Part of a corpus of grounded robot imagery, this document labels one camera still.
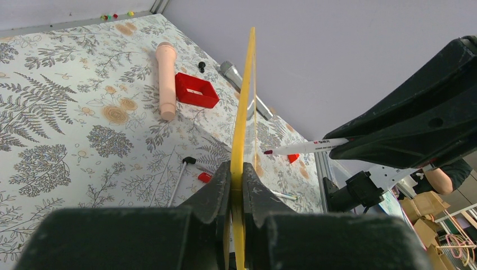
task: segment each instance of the red square container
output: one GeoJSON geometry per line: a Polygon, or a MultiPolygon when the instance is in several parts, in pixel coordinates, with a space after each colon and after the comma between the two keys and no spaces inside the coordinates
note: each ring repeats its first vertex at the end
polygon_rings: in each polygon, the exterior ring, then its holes
{"type": "Polygon", "coordinates": [[[182,103],[209,109],[219,102],[210,82],[180,72],[175,75],[175,95],[182,103]]]}

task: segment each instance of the metal rod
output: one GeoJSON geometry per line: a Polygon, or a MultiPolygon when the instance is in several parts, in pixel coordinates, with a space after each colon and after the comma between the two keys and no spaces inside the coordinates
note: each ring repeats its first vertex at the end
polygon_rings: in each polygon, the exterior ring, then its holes
{"type": "MultiPolygon", "coordinates": [[[[459,211],[455,211],[454,213],[450,214],[450,216],[453,217],[453,216],[455,216],[455,215],[457,215],[457,214],[460,214],[460,212],[462,212],[462,211],[467,211],[467,210],[472,209],[472,208],[475,208],[475,207],[477,207],[477,204],[472,204],[472,205],[470,205],[470,206],[468,206],[468,207],[466,207],[466,208],[464,208],[464,209],[461,209],[461,210],[459,210],[459,211]]],[[[439,219],[436,220],[435,222],[437,223],[437,222],[443,221],[443,220],[445,220],[445,219],[447,219],[447,218],[448,218],[448,217],[445,216],[445,217],[439,218],[439,219]]]]}
{"type": "Polygon", "coordinates": [[[187,162],[182,163],[182,168],[181,168],[181,172],[179,173],[179,178],[177,179],[177,182],[175,183],[174,191],[172,192],[172,196],[170,197],[169,202],[167,203],[167,207],[170,207],[172,205],[172,202],[174,201],[177,187],[179,186],[179,182],[181,181],[182,174],[186,170],[186,166],[187,166],[187,162]]]}

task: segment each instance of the pink sponge handle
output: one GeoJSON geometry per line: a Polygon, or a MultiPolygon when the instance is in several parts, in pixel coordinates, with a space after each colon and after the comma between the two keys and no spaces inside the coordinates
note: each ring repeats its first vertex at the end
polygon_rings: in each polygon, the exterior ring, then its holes
{"type": "Polygon", "coordinates": [[[169,42],[162,42],[156,49],[159,63],[159,110],[164,120],[176,117],[176,50],[169,42]]]}

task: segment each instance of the person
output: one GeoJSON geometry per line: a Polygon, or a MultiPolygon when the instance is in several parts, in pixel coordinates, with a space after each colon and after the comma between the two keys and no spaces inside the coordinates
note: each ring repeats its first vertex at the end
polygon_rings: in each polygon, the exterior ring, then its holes
{"type": "Polygon", "coordinates": [[[472,168],[463,159],[424,173],[418,171],[411,174],[411,177],[417,182],[413,189],[416,194],[434,191],[441,195],[449,195],[462,185],[471,171],[472,168]]]}

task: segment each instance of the fern print fabric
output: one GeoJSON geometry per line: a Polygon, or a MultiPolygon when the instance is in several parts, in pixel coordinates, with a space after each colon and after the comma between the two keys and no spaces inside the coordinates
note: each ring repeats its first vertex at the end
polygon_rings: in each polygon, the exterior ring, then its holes
{"type": "MultiPolygon", "coordinates": [[[[0,269],[55,209],[166,206],[186,156],[197,164],[173,205],[202,188],[198,175],[230,159],[239,102],[215,66],[162,15],[0,38],[0,269]],[[155,50],[165,41],[177,50],[176,72],[212,83],[215,108],[178,102],[173,121],[160,118],[155,50]]],[[[262,182],[297,195],[284,200],[297,212],[321,212],[313,155],[290,164],[262,154],[303,137],[278,116],[258,116],[256,137],[259,151],[246,154],[262,182]]]]}

